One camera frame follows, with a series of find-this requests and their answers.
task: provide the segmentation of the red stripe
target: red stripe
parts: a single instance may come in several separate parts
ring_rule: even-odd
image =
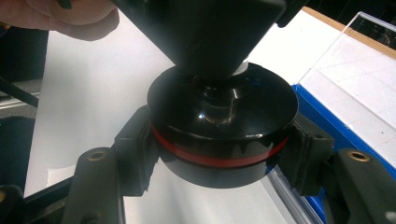
[[[153,131],[157,140],[169,151],[179,156],[180,158],[191,161],[194,163],[199,163],[202,165],[213,166],[213,167],[238,167],[250,165],[259,161],[263,161],[272,155],[276,154],[283,146],[288,142],[289,137],[286,137],[279,145],[273,147],[271,150],[262,153],[260,155],[248,157],[248,158],[240,158],[240,159],[221,159],[221,158],[211,158],[206,156],[199,156],[192,154],[186,150],[176,147],[172,143],[168,142],[164,139],[158,131],[151,125],[151,130]]]

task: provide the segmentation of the white table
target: white table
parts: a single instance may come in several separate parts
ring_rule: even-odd
[[[284,29],[273,27],[249,60],[297,82],[339,32],[300,12]],[[125,17],[96,42],[51,32],[37,111],[25,196],[70,175],[78,156],[110,147],[150,83],[172,63]],[[292,223],[267,180],[239,189],[194,186],[164,168],[154,170],[148,194],[125,199],[130,223]]]

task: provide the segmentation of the blue edge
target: blue edge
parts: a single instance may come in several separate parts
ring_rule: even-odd
[[[369,147],[361,138],[354,134],[348,127],[338,119],[330,110],[328,110],[321,102],[319,102],[311,93],[309,93],[300,84],[292,86],[297,94],[299,101],[299,112],[315,122],[321,129],[329,133],[335,140],[334,151],[345,147],[354,147],[375,156],[389,174],[396,179],[396,169],[378,155],[371,147]],[[324,197],[322,190],[317,197],[305,197],[316,211],[320,219],[326,223],[325,214],[322,206]]]

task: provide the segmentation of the wooden edge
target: wooden edge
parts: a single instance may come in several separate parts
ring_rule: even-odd
[[[332,28],[342,32],[346,27],[344,24],[335,21],[317,11],[315,11],[312,8],[309,7],[303,7],[302,9],[303,12],[307,13],[308,15],[311,15],[312,17],[315,17],[316,19],[323,21],[324,23],[330,25]],[[386,45],[383,45],[375,40],[373,40],[372,38],[366,36],[366,35],[362,35],[361,33],[354,31],[352,29],[350,30],[346,30],[346,34],[349,35],[350,37],[358,40],[359,42],[361,42],[362,44],[365,44],[367,46],[369,46],[372,49],[376,49],[379,52],[389,56],[390,58],[396,60],[396,50],[395,49],[391,49]]]

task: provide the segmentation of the hand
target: hand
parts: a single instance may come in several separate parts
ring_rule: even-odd
[[[72,9],[63,9],[56,0],[0,0],[0,21],[90,41],[105,37],[119,24],[118,10],[110,0],[71,3]]]

